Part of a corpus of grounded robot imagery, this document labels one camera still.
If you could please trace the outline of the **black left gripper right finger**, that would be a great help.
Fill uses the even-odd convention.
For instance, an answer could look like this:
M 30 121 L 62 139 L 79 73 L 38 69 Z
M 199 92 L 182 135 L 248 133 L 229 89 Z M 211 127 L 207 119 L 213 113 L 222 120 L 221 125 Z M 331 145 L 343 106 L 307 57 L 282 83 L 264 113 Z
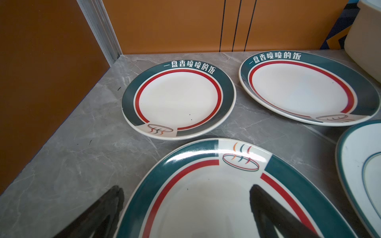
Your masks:
M 259 185 L 250 190 L 250 207 L 261 238 L 317 238 L 318 235 L 303 225 Z

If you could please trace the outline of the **green red rim plate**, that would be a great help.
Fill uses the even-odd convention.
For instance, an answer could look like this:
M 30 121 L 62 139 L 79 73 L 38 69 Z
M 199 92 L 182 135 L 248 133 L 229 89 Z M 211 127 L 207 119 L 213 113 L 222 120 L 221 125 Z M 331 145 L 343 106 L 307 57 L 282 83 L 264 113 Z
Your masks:
M 160 140 L 184 140 L 221 125 L 236 102 L 232 79 L 199 60 L 181 59 L 153 66 L 127 86 L 122 112 L 138 133 Z
M 293 166 L 249 143 L 208 138 L 162 158 L 131 196 L 117 238 L 257 238 L 250 190 L 261 187 L 321 238 L 355 232 Z
M 352 126 L 371 119 L 381 107 L 376 88 L 365 76 L 312 53 L 255 54 L 241 64 L 239 78 L 258 103 L 307 124 Z

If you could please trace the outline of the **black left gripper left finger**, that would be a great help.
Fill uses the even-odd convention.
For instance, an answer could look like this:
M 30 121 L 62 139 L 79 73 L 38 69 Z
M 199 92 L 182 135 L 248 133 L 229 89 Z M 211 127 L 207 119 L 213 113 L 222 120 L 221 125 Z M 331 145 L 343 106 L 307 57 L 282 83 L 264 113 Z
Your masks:
M 112 238 L 117 230 L 124 200 L 123 189 L 112 186 L 55 237 Z

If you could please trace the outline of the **white plate green flower outline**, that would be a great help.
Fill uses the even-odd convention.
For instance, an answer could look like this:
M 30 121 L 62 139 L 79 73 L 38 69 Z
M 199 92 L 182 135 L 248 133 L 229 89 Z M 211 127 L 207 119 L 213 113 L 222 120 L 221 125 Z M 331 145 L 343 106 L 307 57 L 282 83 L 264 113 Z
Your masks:
M 341 184 L 356 214 L 373 238 L 381 236 L 381 122 L 349 128 L 335 150 Z

